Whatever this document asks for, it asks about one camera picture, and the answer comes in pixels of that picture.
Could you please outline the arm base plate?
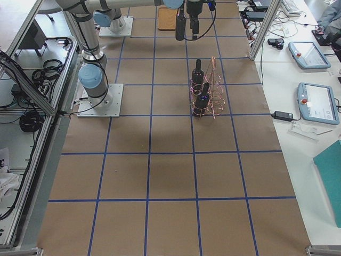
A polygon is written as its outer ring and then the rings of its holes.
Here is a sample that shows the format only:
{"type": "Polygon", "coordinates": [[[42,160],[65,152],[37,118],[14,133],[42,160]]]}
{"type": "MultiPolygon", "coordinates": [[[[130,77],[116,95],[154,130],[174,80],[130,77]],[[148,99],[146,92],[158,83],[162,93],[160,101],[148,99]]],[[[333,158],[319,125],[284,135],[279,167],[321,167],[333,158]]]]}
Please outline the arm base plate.
{"type": "Polygon", "coordinates": [[[130,37],[132,33],[133,17],[121,16],[112,20],[109,27],[101,27],[100,37],[130,37]]]}
{"type": "Polygon", "coordinates": [[[89,98],[85,89],[82,97],[86,97],[79,104],[77,117],[79,118],[105,118],[119,117],[121,101],[123,97],[123,84],[109,84],[108,93],[105,97],[89,98]]]}

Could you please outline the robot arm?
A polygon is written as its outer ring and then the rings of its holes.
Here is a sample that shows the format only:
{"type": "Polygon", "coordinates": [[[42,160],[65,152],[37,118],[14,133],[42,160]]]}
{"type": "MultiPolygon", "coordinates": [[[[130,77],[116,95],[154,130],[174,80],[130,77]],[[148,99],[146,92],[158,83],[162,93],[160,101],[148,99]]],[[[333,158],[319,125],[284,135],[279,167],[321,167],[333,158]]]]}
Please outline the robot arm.
{"type": "Polygon", "coordinates": [[[75,32],[80,36],[83,59],[78,79],[87,93],[89,104],[93,108],[107,106],[111,101],[105,74],[107,59],[99,47],[93,14],[86,7],[85,1],[57,1],[57,3],[64,11],[70,13],[75,22],[75,32]]]}
{"type": "Polygon", "coordinates": [[[185,39],[185,12],[189,15],[192,39],[195,41],[200,38],[198,16],[202,12],[203,4],[207,3],[215,10],[215,1],[57,1],[57,3],[64,11],[70,13],[78,24],[94,19],[101,27],[109,27],[114,20],[120,19],[121,8],[164,5],[177,10],[175,38],[178,41],[185,39]]]}

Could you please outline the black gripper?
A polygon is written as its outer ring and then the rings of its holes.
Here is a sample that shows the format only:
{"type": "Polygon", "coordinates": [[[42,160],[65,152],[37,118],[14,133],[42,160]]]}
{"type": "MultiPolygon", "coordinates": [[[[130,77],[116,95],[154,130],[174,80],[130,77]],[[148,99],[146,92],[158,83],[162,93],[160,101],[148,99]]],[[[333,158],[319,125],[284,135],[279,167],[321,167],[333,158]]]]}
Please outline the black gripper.
{"type": "Polygon", "coordinates": [[[199,35],[199,19],[197,17],[202,13],[204,1],[186,1],[186,12],[190,19],[190,29],[192,29],[192,39],[197,40],[199,35]]]}

